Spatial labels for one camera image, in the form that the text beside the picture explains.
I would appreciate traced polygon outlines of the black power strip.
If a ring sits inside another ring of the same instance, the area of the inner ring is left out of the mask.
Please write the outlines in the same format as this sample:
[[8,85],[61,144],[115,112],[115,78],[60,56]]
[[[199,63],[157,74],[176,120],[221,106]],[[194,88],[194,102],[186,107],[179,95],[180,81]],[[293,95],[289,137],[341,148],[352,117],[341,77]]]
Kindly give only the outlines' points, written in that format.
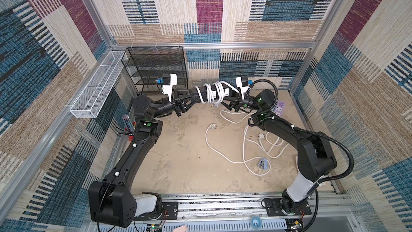
[[239,90],[231,85],[222,83],[222,87],[223,90],[212,84],[210,86],[210,93],[208,93],[208,88],[206,86],[193,87],[190,89],[190,92],[195,96],[199,95],[201,102],[205,103],[219,101],[220,99],[225,100],[230,97],[238,97],[240,94]]

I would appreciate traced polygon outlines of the purple power strip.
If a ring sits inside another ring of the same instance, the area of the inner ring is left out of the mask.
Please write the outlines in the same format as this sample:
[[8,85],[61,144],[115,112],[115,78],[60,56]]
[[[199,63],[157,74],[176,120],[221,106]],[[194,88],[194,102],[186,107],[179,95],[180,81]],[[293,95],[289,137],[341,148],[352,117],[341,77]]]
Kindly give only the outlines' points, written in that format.
[[278,101],[277,104],[276,104],[276,106],[273,108],[272,111],[273,111],[277,116],[282,117],[282,114],[283,114],[283,111],[284,111],[284,109],[285,109],[285,106],[286,106],[285,102],[283,102],[283,101]]

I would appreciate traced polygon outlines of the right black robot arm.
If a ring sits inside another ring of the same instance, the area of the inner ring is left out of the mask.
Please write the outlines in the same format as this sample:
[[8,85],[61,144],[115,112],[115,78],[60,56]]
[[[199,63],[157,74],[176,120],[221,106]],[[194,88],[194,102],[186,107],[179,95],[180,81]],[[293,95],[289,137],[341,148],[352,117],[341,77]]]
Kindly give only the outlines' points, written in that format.
[[322,179],[337,166],[330,143],[324,133],[311,134],[300,131],[287,120],[279,117],[272,109],[277,105],[275,92],[265,89],[257,96],[242,96],[240,92],[224,89],[225,104],[229,110],[240,110],[241,107],[262,111],[252,117],[263,131],[273,133],[297,150],[298,173],[293,183],[282,193],[280,205],[285,215],[294,215],[307,204],[307,198],[317,189]]

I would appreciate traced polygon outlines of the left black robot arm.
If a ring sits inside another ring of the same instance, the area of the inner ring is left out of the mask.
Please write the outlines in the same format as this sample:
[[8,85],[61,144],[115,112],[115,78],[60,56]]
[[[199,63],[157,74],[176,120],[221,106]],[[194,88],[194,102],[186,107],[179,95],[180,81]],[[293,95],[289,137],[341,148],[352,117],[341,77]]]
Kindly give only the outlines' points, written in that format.
[[91,220],[97,224],[127,228],[136,218],[160,218],[164,214],[162,198],[146,192],[134,197],[130,191],[134,178],[148,152],[158,141],[161,117],[175,112],[181,115],[195,103],[206,102],[205,92],[191,89],[174,91],[166,98],[153,101],[146,95],[133,100],[136,127],[132,142],[114,168],[102,181],[94,181],[88,190]]

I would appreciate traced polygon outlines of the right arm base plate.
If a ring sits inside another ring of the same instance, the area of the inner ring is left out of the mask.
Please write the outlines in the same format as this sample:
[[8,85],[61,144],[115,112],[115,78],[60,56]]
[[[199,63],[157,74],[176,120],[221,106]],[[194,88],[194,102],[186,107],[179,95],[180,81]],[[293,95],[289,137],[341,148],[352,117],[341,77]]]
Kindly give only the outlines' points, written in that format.
[[262,206],[266,209],[269,217],[282,216],[308,216],[312,210],[307,199],[300,202],[293,202],[288,198],[263,198]]

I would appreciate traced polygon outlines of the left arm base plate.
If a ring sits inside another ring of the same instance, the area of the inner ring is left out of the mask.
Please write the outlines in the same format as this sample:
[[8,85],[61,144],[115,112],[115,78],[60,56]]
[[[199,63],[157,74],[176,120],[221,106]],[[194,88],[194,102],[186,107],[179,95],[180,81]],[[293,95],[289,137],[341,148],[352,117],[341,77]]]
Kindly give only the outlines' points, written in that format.
[[143,214],[135,217],[134,221],[161,221],[163,219],[176,220],[178,218],[179,204],[177,201],[163,202],[160,214]]

